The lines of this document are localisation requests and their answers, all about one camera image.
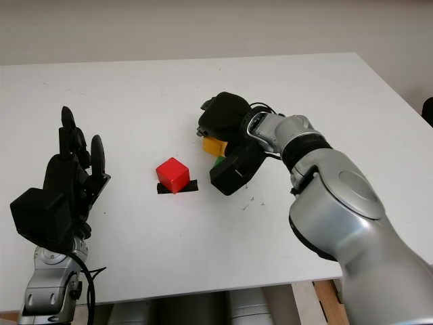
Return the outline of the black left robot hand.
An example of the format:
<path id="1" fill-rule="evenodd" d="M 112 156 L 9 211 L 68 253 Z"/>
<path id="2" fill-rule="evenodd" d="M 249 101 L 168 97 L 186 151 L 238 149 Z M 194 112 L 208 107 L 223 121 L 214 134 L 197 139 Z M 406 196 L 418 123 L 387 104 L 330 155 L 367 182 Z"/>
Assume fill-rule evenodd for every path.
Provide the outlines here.
<path id="1" fill-rule="evenodd" d="M 69 107 L 62 108 L 61 120 L 60 153 L 53 156 L 47 165 L 43 188 L 66 196 L 72 233 L 88 239 L 91 236 L 91 227 L 87 223 L 90 210 L 111 176 L 106 173 L 101 137 L 94 135 L 88 150 L 84 133 L 76 126 Z"/>

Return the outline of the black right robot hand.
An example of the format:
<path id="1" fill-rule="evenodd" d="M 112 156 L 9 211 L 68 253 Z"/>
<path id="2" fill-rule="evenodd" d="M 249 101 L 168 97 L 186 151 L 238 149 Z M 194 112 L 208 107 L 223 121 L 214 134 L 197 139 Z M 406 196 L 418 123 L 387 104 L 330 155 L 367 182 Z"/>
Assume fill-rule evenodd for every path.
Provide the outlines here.
<path id="1" fill-rule="evenodd" d="M 251 111 L 249 103 L 239 95 L 224 91 L 204 102 L 201 109 L 197 135 L 227 142 L 225 155 L 230 154 L 243 139 L 240 129 Z"/>

